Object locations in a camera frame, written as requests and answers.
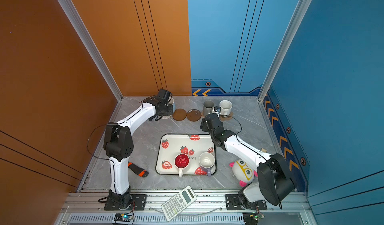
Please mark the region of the white scientific calculator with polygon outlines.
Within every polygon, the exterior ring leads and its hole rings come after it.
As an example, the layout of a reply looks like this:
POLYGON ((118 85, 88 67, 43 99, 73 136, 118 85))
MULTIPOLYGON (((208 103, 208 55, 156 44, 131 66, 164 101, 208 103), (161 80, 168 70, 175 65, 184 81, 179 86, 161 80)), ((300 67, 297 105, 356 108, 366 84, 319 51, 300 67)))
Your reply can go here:
POLYGON ((187 186, 162 204, 161 210, 167 222, 170 222, 196 200, 197 196, 193 189, 187 186))

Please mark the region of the white speckled mug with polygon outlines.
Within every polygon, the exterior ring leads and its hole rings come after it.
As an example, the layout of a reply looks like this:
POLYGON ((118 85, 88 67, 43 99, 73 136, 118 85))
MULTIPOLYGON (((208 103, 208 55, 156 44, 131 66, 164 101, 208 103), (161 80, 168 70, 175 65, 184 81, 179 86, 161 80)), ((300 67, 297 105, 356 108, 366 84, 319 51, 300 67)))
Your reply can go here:
POLYGON ((219 106, 221 108, 220 114, 222 117, 226 118, 231 114, 232 107, 233 107, 232 102, 230 102, 229 100, 222 100, 220 101, 219 106))

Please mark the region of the circuit board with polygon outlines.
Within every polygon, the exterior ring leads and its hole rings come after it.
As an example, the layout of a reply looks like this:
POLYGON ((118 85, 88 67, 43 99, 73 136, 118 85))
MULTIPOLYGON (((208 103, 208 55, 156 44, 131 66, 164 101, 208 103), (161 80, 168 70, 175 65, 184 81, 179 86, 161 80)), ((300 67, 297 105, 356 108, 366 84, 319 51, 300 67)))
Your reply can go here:
POLYGON ((134 215, 132 213, 116 213, 113 219, 114 225, 132 225, 134 223, 134 215))
POLYGON ((263 214, 257 213, 243 213, 243 221, 245 225, 258 225, 258 223, 264 219, 263 214))

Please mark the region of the aluminium front rail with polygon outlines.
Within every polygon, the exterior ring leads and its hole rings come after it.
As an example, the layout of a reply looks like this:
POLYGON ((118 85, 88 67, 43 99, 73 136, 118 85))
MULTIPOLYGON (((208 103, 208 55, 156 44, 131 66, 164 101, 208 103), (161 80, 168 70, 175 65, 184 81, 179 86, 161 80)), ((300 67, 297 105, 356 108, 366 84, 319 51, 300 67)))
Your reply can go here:
POLYGON ((56 225, 315 225, 303 193, 291 193, 273 206, 263 200, 241 206, 235 190, 137 190, 124 210, 106 193, 71 193, 56 225))

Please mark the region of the red interior mug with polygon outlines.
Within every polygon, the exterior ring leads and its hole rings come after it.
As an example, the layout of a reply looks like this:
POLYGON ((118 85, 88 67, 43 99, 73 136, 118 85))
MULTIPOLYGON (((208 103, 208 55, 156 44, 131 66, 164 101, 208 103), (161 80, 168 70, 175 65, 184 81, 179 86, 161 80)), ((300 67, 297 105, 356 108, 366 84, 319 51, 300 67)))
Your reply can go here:
POLYGON ((185 170, 190 164, 190 158, 186 154, 178 154, 174 160, 175 166, 178 169, 178 176, 183 176, 183 170, 185 170))

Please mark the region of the strawberry print serving tray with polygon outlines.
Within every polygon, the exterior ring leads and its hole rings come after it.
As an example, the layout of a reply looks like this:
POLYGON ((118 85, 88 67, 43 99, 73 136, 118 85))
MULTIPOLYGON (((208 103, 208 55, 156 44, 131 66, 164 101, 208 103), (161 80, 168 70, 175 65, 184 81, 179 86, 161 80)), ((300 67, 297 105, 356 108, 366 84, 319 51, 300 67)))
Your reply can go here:
POLYGON ((210 135, 162 136, 156 163, 158 174, 211 176, 216 168, 216 151, 210 135))

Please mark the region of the dark brown scratched coaster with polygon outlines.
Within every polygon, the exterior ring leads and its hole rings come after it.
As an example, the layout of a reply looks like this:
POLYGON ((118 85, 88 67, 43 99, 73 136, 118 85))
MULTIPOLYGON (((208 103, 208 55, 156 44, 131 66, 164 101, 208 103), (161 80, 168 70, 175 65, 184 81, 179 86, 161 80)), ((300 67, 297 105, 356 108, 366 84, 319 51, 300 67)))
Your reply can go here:
POLYGON ((191 109, 187 112, 187 119, 191 122, 197 122, 201 119, 202 113, 197 109, 191 109))

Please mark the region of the right circuit board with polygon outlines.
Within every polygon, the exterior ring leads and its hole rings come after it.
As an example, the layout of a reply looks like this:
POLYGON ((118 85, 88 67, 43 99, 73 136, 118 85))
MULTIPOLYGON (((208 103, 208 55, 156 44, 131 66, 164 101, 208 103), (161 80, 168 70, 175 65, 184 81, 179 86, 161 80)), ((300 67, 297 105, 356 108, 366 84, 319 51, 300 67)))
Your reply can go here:
POLYGON ((243 221, 245 225, 258 225, 258 223, 264 219, 263 214, 257 213, 243 213, 243 221))

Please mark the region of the plain brown wooden coaster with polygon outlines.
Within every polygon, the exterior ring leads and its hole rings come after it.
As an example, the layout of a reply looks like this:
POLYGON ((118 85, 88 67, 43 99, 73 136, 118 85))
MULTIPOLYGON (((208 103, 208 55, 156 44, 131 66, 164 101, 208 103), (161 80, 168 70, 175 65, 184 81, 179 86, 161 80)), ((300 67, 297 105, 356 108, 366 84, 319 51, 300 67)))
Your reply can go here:
POLYGON ((172 117, 175 121, 183 121, 187 117, 187 112, 184 109, 176 109, 172 117))

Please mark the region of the right aluminium corner post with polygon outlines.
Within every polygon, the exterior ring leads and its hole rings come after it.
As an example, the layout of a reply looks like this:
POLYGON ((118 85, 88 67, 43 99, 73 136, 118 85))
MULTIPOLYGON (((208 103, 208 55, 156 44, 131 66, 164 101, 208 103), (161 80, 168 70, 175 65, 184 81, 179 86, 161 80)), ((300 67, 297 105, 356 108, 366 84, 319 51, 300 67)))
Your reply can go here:
POLYGON ((258 95, 262 102, 286 56, 312 0, 299 0, 258 95))

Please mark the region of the left circuit board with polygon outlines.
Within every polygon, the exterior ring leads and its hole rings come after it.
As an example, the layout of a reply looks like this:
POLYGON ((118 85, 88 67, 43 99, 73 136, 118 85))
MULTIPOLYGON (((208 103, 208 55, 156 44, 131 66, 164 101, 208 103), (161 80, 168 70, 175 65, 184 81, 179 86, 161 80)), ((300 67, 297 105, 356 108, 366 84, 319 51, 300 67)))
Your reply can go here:
POLYGON ((132 225, 134 223, 134 215, 132 213, 116 213, 113 219, 114 225, 132 225))

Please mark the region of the left aluminium corner post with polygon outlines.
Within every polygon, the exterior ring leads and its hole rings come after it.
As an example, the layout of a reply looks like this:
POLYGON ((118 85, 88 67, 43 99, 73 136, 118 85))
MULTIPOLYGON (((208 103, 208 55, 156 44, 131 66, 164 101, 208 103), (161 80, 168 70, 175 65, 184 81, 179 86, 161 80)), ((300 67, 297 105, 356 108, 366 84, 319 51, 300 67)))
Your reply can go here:
POLYGON ((86 28, 82 18, 80 17, 72 0, 57 0, 63 9, 65 15, 69 19, 71 25, 75 29, 77 35, 81 39, 83 45, 87 49, 89 55, 93 59, 103 78, 105 79, 110 90, 114 94, 118 102, 123 100, 123 94, 119 89, 115 79, 112 76, 105 60, 103 59, 99 49, 97 48, 93 38, 91 37, 88 29, 86 28))

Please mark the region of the white unicorn plush toy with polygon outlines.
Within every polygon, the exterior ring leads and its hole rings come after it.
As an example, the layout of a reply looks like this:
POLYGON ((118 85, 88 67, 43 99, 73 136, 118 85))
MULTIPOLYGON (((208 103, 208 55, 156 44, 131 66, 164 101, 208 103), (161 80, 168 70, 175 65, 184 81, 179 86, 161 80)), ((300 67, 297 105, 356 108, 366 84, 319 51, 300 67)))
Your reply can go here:
POLYGON ((239 180, 239 185, 241 187, 246 187, 258 177, 258 173, 241 159, 231 162, 229 166, 232 168, 234 176, 239 180))

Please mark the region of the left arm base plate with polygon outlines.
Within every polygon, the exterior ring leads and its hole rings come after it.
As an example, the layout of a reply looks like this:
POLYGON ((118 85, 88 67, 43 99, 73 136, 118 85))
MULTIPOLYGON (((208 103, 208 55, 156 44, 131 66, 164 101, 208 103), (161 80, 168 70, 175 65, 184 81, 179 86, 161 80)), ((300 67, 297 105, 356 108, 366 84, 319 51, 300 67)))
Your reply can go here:
POLYGON ((147 202, 146 194, 108 195, 104 206, 105 211, 143 211, 147 202))

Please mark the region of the grey metal mug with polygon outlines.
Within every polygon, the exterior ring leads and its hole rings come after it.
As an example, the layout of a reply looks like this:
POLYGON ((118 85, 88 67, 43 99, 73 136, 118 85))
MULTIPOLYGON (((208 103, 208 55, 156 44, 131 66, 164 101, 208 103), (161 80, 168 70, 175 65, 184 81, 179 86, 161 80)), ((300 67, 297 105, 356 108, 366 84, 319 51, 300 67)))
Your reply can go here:
POLYGON ((215 109, 215 103, 211 100, 206 100, 203 103, 203 116, 207 116, 209 114, 212 114, 215 109))

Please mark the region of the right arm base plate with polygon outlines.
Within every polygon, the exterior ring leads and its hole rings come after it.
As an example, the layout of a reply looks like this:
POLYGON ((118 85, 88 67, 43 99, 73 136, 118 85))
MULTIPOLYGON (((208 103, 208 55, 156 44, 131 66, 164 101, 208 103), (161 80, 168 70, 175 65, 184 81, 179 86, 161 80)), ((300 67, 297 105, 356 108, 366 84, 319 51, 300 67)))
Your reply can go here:
POLYGON ((226 194, 226 208, 229 211, 234 210, 267 210, 266 201, 249 202, 243 195, 239 194, 226 194))

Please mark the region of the white mug blue handle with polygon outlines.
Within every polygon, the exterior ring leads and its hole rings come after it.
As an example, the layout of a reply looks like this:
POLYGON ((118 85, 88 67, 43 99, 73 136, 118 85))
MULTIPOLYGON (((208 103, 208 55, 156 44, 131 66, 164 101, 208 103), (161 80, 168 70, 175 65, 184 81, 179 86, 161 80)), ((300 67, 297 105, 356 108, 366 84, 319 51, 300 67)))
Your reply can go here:
POLYGON ((169 106, 172 108, 172 111, 174 112, 175 111, 175 100, 174 100, 174 98, 171 98, 171 100, 169 101, 169 106))

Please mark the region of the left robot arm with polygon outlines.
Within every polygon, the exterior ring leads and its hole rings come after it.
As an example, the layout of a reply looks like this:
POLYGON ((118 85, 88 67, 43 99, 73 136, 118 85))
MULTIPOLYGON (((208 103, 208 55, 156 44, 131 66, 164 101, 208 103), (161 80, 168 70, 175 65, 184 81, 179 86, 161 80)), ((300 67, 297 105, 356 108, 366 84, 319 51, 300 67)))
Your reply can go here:
POLYGON ((105 130, 104 150, 111 167, 111 188, 107 204, 126 210, 132 202, 128 177, 129 157, 134 150, 132 135, 145 121, 158 119, 173 113, 169 101, 145 99, 142 105, 116 123, 108 123, 105 130))

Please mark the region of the aluminium corner post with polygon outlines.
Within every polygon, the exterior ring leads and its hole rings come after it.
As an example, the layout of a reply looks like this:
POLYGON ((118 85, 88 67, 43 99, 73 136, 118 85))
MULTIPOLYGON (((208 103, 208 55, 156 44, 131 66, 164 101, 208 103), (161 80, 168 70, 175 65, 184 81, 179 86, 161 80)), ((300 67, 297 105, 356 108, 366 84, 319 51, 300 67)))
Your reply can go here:
POLYGON ((286 56, 312 0, 299 0, 258 95, 262 102, 286 56))
POLYGON ((103 78, 105 79, 110 90, 114 94, 118 102, 123 100, 123 94, 119 89, 115 79, 112 76, 105 60, 103 59, 99 49, 97 48, 93 38, 91 37, 88 29, 86 28, 82 18, 80 17, 72 0, 57 0, 63 9, 65 15, 69 19, 71 25, 75 29, 77 35, 81 39, 83 45, 87 49, 89 55, 93 59, 103 78))

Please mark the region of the paw shaped wooden coaster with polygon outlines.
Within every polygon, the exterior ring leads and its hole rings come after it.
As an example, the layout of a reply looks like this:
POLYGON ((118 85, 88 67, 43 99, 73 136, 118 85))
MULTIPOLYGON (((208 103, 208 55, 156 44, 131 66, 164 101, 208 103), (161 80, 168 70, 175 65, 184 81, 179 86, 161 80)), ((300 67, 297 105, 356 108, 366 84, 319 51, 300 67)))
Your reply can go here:
POLYGON ((231 120, 233 118, 233 115, 234 115, 233 112, 230 112, 230 114, 227 116, 220 115, 220 119, 221 119, 221 121, 228 121, 228 120, 231 120))

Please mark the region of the black orange tool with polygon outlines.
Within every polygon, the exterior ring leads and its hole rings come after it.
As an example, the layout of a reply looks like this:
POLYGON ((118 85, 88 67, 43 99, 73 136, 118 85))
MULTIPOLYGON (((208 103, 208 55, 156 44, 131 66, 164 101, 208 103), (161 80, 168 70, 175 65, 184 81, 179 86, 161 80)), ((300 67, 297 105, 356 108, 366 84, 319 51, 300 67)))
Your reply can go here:
POLYGON ((139 177, 142 177, 142 178, 146 178, 148 175, 149 175, 149 172, 141 167, 138 167, 137 165, 135 165, 134 163, 132 162, 129 162, 128 163, 128 168, 134 172, 136 175, 138 175, 139 177))

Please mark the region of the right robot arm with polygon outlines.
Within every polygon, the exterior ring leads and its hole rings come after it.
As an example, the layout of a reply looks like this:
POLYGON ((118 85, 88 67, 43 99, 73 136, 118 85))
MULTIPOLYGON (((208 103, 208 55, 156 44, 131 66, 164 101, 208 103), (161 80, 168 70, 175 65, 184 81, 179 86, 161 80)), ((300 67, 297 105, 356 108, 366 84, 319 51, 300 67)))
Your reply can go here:
POLYGON ((282 201, 295 188, 293 174, 284 156, 262 152, 243 141, 238 133, 224 128, 216 113, 202 118, 202 131, 210 134, 215 146, 243 160, 258 175, 258 181, 239 191, 239 202, 244 209, 251 209, 255 202, 267 201, 282 208, 282 201))

